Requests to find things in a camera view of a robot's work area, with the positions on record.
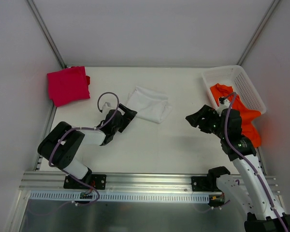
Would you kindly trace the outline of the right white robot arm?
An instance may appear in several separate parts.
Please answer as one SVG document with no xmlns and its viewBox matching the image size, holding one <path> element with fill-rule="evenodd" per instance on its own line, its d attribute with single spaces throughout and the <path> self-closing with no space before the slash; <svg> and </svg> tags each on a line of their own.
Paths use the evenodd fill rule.
<svg viewBox="0 0 290 232">
<path fill-rule="evenodd" d="M 261 171 L 252 142 L 242 134 L 240 112 L 223 106 L 221 110 L 204 105 L 186 116 L 187 122 L 200 131 L 220 139 L 224 153 L 238 170 L 246 191 L 243 191 L 224 167 L 210 169 L 207 187 L 221 190 L 234 203 L 245 219 L 247 232 L 290 232 L 290 214 L 286 214 Z"/>
</svg>

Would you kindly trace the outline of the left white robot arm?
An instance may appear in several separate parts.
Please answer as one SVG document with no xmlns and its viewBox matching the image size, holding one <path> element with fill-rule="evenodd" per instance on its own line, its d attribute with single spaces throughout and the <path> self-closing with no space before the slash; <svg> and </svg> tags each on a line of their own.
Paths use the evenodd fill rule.
<svg viewBox="0 0 290 232">
<path fill-rule="evenodd" d="M 92 189 L 97 186 L 98 179 L 93 176 L 89 167 L 75 158 L 81 144 L 104 146 L 109 144 L 117 132 L 122 133 L 137 115 L 137 112 L 119 104 L 119 110 L 110 108 L 105 103 L 102 112 L 107 112 L 97 130 L 88 133 L 74 129 L 67 122 L 58 123 L 38 146 L 38 154 L 50 164 L 68 175 L 68 188 Z"/>
</svg>

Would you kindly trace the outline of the white t-shirt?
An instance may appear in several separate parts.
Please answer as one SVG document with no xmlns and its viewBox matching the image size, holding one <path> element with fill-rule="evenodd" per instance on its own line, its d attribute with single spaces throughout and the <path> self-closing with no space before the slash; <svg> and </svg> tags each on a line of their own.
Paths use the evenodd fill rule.
<svg viewBox="0 0 290 232">
<path fill-rule="evenodd" d="M 136 86 L 129 94 L 126 106 L 137 112 L 137 117 L 157 124 L 171 113 L 173 106 L 165 93 Z"/>
</svg>

